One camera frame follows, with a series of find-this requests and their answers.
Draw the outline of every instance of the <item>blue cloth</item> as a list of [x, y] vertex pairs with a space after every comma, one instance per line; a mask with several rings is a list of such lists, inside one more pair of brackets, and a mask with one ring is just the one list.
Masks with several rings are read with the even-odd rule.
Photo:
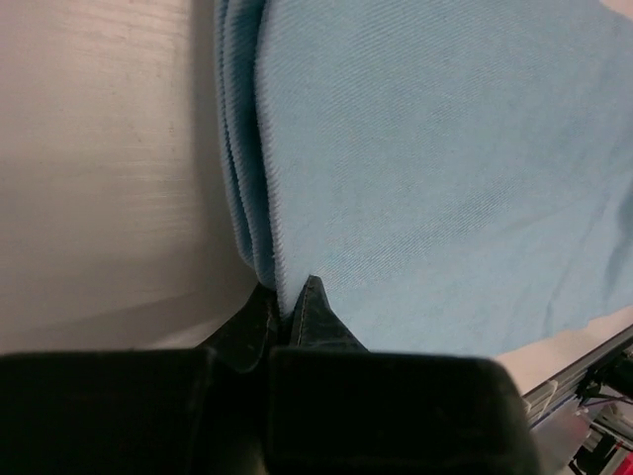
[[494, 355], [633, 302], [633, 23], [597, 0], [221, 0], [237, 241], [372, 349]]

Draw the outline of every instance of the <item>towel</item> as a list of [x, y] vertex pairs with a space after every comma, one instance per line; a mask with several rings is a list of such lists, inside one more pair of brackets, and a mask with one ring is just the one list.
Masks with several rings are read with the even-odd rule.
[[369, 348], [489, 356], [633, 302], [619, 0], [218, 0], [240, 253]]

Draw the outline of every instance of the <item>light blue fabric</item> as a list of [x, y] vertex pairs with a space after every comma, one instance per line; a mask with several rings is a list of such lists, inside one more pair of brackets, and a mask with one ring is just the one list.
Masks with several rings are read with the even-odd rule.
[[493, 355], [633, 303], [630, 20], [597, 0], [218, 12], [233, 222], [283, 312], [315, 274], [372, 349]]

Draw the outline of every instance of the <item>folded cloth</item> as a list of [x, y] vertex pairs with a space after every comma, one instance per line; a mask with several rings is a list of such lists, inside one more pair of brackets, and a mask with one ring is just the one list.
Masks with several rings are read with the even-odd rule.
[[493, 355], [633, 302], [633, 23], [597, 0], [219, 0], [238, 245], [372, 349]]

